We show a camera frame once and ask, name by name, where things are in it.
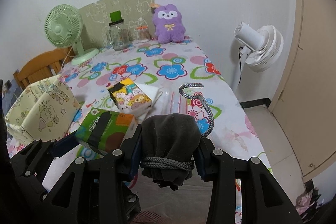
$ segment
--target floor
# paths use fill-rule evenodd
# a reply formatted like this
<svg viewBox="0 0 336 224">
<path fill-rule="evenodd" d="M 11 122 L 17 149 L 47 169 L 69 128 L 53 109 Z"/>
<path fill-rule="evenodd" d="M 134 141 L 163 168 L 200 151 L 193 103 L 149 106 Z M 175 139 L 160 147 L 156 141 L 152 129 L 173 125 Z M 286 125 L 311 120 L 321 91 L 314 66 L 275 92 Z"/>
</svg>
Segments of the floor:
<svg viewBox="0 0 336 224">
<path fill-rule="evenodd" d="M 305 187 L 299 163 L 286 135 L 266 106 L 244 110 L 264 147 L 275 178 L 295 204 Z"/>
</svg>

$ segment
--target cartoon-printed box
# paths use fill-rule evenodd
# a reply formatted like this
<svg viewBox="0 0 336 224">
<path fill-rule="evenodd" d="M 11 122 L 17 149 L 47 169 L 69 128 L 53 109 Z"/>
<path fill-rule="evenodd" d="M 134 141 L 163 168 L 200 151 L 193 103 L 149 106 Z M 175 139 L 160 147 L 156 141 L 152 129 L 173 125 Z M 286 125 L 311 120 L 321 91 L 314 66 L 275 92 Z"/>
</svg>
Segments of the cartoon-printed box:
<svg viewBox="0 0 336 224">
<path fill-rule="evenodd" d="M 130 79 L 108 88 L 110 97 L 121 112 L 139 117 L 152 105 L 152 100 Z"/>
<path fill-rule="evenodd" d="M 80 105 L 59 75 L 30 84 L 8 111 L 10 135 L 24 145 L 65 136 Z"/>
</svg>

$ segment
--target green jar lid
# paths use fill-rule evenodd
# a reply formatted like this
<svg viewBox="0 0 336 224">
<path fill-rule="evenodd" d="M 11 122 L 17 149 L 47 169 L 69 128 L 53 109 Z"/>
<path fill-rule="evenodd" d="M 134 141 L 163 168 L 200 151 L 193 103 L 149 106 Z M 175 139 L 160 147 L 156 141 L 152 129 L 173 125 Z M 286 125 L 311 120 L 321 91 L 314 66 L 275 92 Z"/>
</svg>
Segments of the green jar lid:
<svg viewBox="0 0 336 224">
<path fill-rule="evenodd" d="M 113 13 L 110 13 L 110 19 L 111 19 L 112 22 L 122 20 L 121 12 L 120 11 L 115 11 Z"/>
</svg>

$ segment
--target gray cloth bag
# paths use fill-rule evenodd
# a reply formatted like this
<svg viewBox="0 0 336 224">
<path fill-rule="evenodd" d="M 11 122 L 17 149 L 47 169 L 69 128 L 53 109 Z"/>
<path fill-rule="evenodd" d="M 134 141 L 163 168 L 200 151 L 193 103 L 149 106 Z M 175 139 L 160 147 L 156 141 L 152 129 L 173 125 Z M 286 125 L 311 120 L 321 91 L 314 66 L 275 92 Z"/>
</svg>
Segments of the gray cloth bag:
<svg viewBox="0 0 336 224">
<path fill-rule="evenodd" d="M 152 116 L 142 123 L 142 157 L 162 157 L 179 162 L 191 161 L 199 145 L 201 132 L 194 117 L 173 113 Z M 160 187 L 177 190 L 192 171 L 144 168 L 142 175 L 152 178 Z"/>
</svg>

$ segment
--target braided gray cord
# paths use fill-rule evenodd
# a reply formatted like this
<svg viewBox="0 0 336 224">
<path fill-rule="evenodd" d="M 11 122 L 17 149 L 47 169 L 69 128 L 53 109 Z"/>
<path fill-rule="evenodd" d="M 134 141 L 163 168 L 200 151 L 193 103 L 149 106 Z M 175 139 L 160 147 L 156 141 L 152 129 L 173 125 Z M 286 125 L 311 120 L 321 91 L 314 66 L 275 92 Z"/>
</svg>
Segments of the braided gray cord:
<svg viewBox="0 0 336 224">
<path fill-rule="evenodd" d="M 209 118 L 209 128 L 208 130 L 202 135 L 202 138 L 206 138 L 213 130 L 214 125 L 214 117 L 211 108 L 209 107 L 208 103 L 204 99 L 204 97 L 200 94 L 198 95 L 188 95 L 186 94 L 183 89 L 185 88 L 202 88 L 204 87 L 202 83 L 189 83 L 180 86 L 179 92 L 183 97 L 186 97 L 190 100 L 199 99 L 208 114 Z M 142 168 L 158 168 L 158 169 L 182 169 L 186 171 L 191 171 L 195 168 L 194 161 L 186 161 L 186 162 L 179 162 L 177 160 L 171 160 L 167 158 L 161 157 L 146 157 L 142 159 L 140 163 Z"/>
<path fill-rule="evenodd" d="M 202 88 L 202 87 L 204 87 L 204 85 L 202 83 L 183 84 L 182 86 L 180 86 L 179 92 L 183 97 L 186 97 L 187 99 L 190 99 L 190 100 L 199 99 L 201 101 L 205 111 L 208 114 L 208 118 L 209 118 L 209 128 L 204 134 L 202 134 L 202 138 L 206 138 L 212 132 L 213 125 L 215 123 L 215 119 L 213 117 L 212 110 L 211 110 L 211 108 L 209 107 L 208 103 L 206 102 L 206 100 L 204 99 L 204 97 L 202 95 L 200 95 L 200 94 L 198 94 L 198 95 L 188 95 L 183 91 L 183 89 L 185 89 L 185 88 Z"/>
<path fill-rule="evenodd" d="M 140 164 L 142 168 L 159 168 L 159 169 L 182 169 L 191 171 L 195 168 L 194 161 L 179 162 L 160 157 L 146 157 Z"/>
</svg>

